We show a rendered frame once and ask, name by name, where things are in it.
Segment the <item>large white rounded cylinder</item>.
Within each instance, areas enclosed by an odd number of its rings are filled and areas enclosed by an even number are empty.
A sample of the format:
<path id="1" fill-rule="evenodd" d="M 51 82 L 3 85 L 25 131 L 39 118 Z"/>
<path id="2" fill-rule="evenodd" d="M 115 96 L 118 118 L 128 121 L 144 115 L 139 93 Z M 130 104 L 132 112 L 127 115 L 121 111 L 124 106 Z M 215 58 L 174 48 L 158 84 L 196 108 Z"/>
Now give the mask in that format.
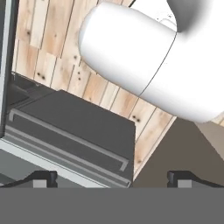
<path id="1" fill-rule="evenodd" d="M 81 59 L 104 79 L 196 123 L 224 112 L 224 0 L 133 0 L 83 19 Z"/>

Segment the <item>dark grey appliance door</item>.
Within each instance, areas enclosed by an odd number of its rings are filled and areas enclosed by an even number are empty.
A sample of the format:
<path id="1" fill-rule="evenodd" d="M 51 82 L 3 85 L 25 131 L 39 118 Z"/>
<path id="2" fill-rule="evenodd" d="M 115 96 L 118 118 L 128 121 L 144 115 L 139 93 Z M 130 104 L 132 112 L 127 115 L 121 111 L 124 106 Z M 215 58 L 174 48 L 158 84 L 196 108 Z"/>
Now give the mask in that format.
<path id="1" fill-rule="evenodd" d="M 59 135 L 18 115 L 9 120 L 12 109 L 50 123 L 77 137 L 127 158 L 122 163 L 98 151 Z M 134 172 L 136 126 L 119 115 L 63 90 L 48 87 L 10 95 L 5 136 L 9 153 L 59 175 L 60 186 L 128 188 Z"/>

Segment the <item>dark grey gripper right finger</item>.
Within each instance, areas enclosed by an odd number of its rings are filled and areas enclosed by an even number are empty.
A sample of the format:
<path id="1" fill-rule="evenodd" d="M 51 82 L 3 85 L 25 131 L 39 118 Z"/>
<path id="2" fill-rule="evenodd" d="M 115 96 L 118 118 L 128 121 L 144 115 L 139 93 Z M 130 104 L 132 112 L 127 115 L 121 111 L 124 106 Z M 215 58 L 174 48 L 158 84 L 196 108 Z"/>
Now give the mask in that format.
<path id="1" fill-rule="evenodd" d="M 176 188 L 194 188 L 194 187 L 215 187 L 224 188 L 219 185 L 197 177 L 191 171 L 168 171 L 167 172 L 168 187 Z"/>

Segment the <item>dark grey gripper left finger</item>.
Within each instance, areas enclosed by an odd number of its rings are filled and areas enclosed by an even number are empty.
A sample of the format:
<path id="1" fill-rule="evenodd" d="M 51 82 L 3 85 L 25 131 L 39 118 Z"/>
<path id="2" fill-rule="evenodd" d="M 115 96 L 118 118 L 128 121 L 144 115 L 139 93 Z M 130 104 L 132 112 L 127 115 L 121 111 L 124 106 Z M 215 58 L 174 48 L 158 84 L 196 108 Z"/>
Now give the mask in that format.
<path id="1" fill-rule="evenodd" d="M 1 184 L 0 188 L 57 188 L 57 178 L 56 171 L 34 171 L 23 179 Z"/>

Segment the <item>dark grey fridge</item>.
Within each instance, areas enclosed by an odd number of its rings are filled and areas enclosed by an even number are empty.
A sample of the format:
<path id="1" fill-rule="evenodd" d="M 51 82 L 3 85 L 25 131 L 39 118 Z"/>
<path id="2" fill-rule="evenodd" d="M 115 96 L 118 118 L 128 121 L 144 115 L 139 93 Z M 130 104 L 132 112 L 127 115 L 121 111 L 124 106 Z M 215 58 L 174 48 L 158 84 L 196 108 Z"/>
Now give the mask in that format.
<path id="1" fill-rule="evenodd" d="M 19 0 L 0 0 L 0 138 L 4 136 L 7 93 L 18 23 Z"/>

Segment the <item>brown cabinet panel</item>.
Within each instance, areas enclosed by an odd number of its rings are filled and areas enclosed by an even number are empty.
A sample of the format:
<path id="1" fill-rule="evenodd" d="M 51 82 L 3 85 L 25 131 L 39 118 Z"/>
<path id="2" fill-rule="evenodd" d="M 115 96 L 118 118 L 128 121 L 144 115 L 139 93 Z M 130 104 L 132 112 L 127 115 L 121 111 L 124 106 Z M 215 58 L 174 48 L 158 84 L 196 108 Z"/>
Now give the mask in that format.
<path id="1" fill-rule="evenodd" d="M 168 171 L 190 171 L 224 186 L 224 127 L 177 118 L 133 186 L 166 187 Z"/>

